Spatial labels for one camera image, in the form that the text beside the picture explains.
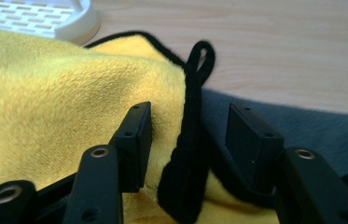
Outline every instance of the gray cloth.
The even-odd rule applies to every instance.
[[[348,174],[348,115],[271,105],[202,90],[202,122],[219,150],[226,151],[229,104],[246,105],[285,138],[285,147],[307,147],[321,154],[339,175]]]

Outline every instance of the yellow microfiber cloth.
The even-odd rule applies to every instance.
[[[84,150],[106,144],[128,109],[149,101],[146,182],[123,195],[126,223],[277,223],[274,211],[236,200],[208,174],[201,84],[215,58],[198,69],[202,49],[213,54],[207,42],[187,63],[141,32],[89,47],[0,31],[0,184],[42,189],[76,172]]]

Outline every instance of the table surface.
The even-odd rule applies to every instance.
[[[279,105],[348,113],[347,0],[93,0],[101,28],[153,34],[185,60],[216,50],[206,89]]]

